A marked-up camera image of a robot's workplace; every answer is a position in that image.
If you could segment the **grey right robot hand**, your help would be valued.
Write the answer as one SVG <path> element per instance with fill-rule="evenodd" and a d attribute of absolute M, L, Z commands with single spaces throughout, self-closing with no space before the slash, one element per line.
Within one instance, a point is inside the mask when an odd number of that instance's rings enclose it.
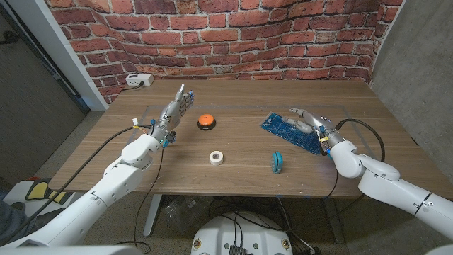
<path fill-rule="evenodd" d="M 328 118 L 304 109 L 291 108 L 289 111 L 296 113 L 302 120 L 281 117 L 282 122 L 288 123 L 306 134 L 314 132 L 321 140 L 326 138 L 329 147 L 345 141 L 345 138 L 336 130 L 335 125 Z"/>

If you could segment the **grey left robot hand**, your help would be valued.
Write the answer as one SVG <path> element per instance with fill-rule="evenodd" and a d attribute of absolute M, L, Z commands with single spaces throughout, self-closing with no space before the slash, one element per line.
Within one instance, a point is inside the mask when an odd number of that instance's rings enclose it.
<path fill-rule="evenodd" d="M 179 125 L 180 119 L 193 105 L 193 101 L 193 92 L 189 91 L 186 93 L 185 84 L 182 84 L 175 98 L 162 110 L 151 136 L 159 142 L 162 141 L 168 133 Z"/>

